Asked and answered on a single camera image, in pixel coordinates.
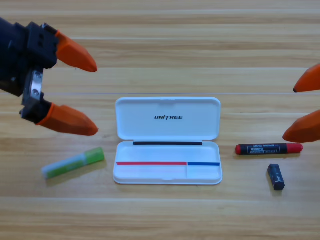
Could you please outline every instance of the white plastic case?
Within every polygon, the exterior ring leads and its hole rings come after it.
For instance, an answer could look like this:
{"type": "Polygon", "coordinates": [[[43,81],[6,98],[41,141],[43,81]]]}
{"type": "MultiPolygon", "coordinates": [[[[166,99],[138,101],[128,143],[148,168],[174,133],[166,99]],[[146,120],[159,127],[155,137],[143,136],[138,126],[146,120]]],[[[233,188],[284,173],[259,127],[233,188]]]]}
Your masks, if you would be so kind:
{"type": "Polygon", "coordinates": [[[123,97],[113,179],[119,184],[215,185],[223,179],[221,103],[214,97],[123,97]]]}

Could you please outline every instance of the glue stick cap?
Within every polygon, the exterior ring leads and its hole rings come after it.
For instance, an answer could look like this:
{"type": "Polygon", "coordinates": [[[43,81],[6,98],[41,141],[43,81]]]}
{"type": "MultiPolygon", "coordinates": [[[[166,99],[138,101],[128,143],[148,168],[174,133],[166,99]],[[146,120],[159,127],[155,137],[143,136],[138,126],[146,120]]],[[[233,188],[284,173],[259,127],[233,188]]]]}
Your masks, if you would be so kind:
{"type": "Polygon", "coordinates": [[[85,163],[88,164],[94,164],[96,162],[102,161],[105,159],[104,151],[101,147],[97,147],[95,149],[86,151],[84,153],[85,155],[85,163]]]}

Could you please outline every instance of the glue stick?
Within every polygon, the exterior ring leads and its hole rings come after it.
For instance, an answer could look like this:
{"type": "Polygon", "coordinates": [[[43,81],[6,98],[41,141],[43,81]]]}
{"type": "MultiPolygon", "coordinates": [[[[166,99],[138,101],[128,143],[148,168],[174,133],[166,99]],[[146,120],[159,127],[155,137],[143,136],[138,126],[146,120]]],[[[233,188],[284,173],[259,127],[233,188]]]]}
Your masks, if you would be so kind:
{"type": "Polygon", "coordinates": [[[50,179],[83,166],[103,161],[104,159],[104,151],[101,147],[98,147],[65,160],[47,165],[42,168],[42,174],[46,179],[50,179]]]}

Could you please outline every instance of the unitree logo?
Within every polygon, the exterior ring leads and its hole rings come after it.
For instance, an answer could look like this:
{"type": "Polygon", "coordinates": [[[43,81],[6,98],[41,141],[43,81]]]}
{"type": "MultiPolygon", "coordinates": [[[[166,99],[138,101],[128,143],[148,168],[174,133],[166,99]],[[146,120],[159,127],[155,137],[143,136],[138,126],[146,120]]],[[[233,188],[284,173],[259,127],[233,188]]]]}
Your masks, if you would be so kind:
{"type": "Polygon", "coordinates": [[[163,115],[163,116],[154,116],[154,119],[165,119],[165,120],[168,120],[168,119],[182,119],[183,116],[166,116],[166,115],[163,115]]]}

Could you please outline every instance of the orange fingertip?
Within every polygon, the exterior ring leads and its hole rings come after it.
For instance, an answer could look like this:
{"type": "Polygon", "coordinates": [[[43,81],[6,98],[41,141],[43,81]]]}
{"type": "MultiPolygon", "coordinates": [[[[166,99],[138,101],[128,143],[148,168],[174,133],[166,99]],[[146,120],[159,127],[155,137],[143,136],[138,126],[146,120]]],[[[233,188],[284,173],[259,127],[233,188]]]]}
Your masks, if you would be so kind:
{"type": "Polygon", "coordinates": [[[301,144],[320,140],[320,110],[296,120],[284,133],[283,139],[301,144]]]}
{"type": "Polygon", "coordinates": [[[309,92],[320,90],[320,64],[309,68],[294,86],[293,91],[309,92]]]}
{"type": "Polygon", "coordinates": [[[56,32],[55,36],[59,39],[56,56],[60,61],[87,72],[96,72],[98,70],[96,61],[83,46],[76,43],[59,30],[56,32]]]}
{"type": "Polygon", "coordinates": [[[47,116],[37,125],[58,133],[92,136],[98,132],[97,126],[84,113],[69,106],[51,104],[47,116]]]}

